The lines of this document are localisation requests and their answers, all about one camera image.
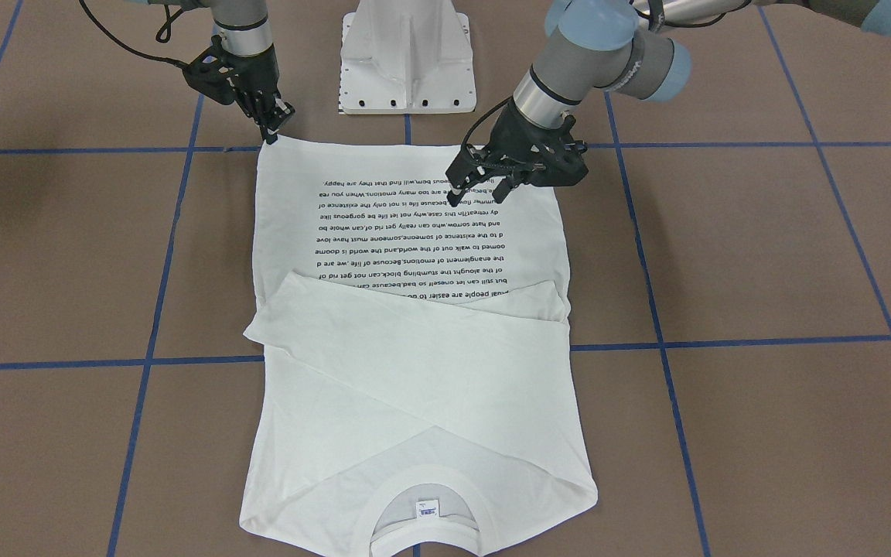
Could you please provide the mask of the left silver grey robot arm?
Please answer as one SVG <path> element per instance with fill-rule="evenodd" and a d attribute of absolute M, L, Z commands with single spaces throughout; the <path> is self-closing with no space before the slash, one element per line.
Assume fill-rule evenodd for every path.
<path fill-rule="evenodd" d="M 572 137 L 573 112 L 590 91 L 662 102 L 691 74 L 688 50 L 669 29 L 697 29 L 749 7 L 746 1 L 555 1 L 547 43 L 513 94 L 492 109 L 497 120 L 478 148 L 465 137 L 446 170 L 448 202 L 498 179 L 497 203 L 524 184 L 575 186 L 588 169 L 586 145 Z"/>

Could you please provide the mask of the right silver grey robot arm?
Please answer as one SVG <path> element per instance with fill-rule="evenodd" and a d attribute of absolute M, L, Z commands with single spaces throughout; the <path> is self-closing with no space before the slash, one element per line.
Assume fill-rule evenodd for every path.
<path fill-rule="evenodd" d="M 275 42 L 265 1 L 152 1 L 184 11 L 208 8 L 218 28 L 211 46 L 183 66 L 195 91 L 222 105 L 236 103 L 254 120 L 266 144 L 294 115 L 282 100 Z"/>

